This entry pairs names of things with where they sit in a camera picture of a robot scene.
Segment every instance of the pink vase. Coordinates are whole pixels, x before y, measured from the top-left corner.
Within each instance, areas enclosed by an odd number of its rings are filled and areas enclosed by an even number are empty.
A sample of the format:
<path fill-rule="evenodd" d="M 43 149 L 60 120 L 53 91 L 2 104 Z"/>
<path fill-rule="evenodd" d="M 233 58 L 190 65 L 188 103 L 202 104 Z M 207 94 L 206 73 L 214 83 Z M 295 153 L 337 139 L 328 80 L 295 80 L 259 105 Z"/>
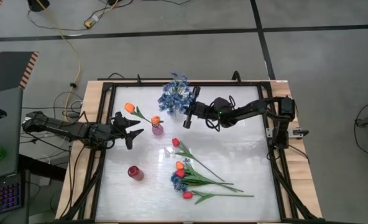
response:
<path fill-rule="evenodd" d="M 163 126 L 162 125 L 152 125 L 152 133 L 156 136 L 163 134 Z"/>

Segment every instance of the rgb keyboard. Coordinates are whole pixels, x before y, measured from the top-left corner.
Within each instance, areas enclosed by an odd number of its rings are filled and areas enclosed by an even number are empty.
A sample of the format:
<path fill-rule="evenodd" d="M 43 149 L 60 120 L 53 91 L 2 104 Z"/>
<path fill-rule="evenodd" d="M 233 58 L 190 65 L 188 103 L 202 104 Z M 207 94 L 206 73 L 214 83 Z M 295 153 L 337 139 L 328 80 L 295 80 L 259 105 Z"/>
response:
<path fill-rule="evenodd" d="M 0 178 L 0 213 L 20 208 L 22 193 L 20 174 Z"/>

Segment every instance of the floor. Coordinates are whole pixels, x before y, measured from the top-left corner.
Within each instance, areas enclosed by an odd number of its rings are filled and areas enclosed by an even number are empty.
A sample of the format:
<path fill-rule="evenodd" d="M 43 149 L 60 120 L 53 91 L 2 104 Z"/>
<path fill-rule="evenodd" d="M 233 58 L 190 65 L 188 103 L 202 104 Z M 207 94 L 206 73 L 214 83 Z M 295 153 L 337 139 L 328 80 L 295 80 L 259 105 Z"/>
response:
<path fill-rule="evenodd" d="M 91 12 L 103 7 L 97 0 L 54 0 L 49 11 L 61 27 L 82 29 Z M 55 97 L 69 90 L 78 69 L 76 58 L 57 30 L 34 26 L 27 11 L 26 0 L 3 0 L 0 51 L 40 52 L 23 106 L 53 106 Z M 39 25 L 53 26 L 45 12 L 29 16 Z M 91 30 L 64 34 L 83 34 L 70 37 L 82 61 L 80 96 L 87 81 L 112 72 L 151 78 L 169 77 L 175 70 L 192 79 L 227 79 L 238 70 L 245 79 L 288 80 L 301 127 L 310 130 L 305 145 L 324 218 L 368 223 L 368 155 L 357 148 L 353 134 L 356 114 L 368 103 L 368 26 L 364 25 L 368 25 L 368 0 L 192 0 L 181 6 L 134 0 L 107 13 Z M 63 106 L 64 100 L 59 98 L 57 106 Z M 28 112 L 23 110 L 23 117 Z M 357 134 L 368 150 L 368 127 Z M 48 141 L 61 143 L 59 138 Z M 53 151 L 44 144 L 20 148 L 22 154 L 36 158 Z M 52 162 L 66 160 L 62 156 Z M 57 206 L 60 187 L 60 183 L 42 187 L 31 213 L 44 215 L 32 217 L 32 222 L 52 218 L 49 201 L 54 194 L 53 206 Z"/>

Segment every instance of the white table surface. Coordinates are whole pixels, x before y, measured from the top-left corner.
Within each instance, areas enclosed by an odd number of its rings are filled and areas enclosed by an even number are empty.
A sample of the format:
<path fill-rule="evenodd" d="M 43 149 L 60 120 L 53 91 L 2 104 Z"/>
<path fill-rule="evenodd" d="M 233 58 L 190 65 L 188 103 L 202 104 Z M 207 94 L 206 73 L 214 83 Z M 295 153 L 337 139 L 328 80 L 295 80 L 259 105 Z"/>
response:
<path fill-rule="evenodd" d="M 162 87 L 117 88 L 113 114 L 122 111 L 128 119 L 140 120 L 124 110 L 125 103 L 130 102 L 138 106 L 146 118 L 159 115 L 164 120 L 164 134 L 154 136 L 151 125 L 142 121 L 128 129 L 145 129 L 135 138 L 132 150 L 127 150 L 122 140 L 117 140 L 116 145 L 107 150 L 96 221 L 279 221 L 272 171 L 266 159 L 262 117 L 240 121 L 231 128 L 221 128 L 218 133 L 194 116 L 191 129 L 185 129 L 184 115 L 171 118 L 159 111 L 157 100 L 161 94 Z M 259 99 L 254 86 L 203 86 L 198 101 L 210 104 L 219 96 L 228 99 L 229 95 L 235 99 L 237 107 Z M 226 182 L 234 183 L 233 187 L 254 197 L 213 197 L 198 205 L 195 205 L 198 196 L 183 199 L 170 181 L 175 162 L 184 160 L 174 154 L 177 149 L 172 146 L 172 138 L 183 141 L 197 159 Z M 200 174 L 218 181 L 196 161 L 192 161 L 192 165 Z M 144 171 L 142 181 L 127 175 L 130 166 Z M 190 190 L 239 194 L 215 185 Z"/>

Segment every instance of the red cup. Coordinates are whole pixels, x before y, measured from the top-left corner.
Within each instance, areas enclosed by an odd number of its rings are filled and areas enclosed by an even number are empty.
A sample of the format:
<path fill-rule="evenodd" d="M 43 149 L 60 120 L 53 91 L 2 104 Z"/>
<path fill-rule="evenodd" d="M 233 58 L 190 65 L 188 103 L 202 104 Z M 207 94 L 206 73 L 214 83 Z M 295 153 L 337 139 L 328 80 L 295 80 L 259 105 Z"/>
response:
<path fill-rule="evenodd" d="M 129 177 L 138 181 L 144 178 L 144 173 L 136 166 L 131 166 L 129 170 L 127 170 L 127 174 L 129 174 Z"/>

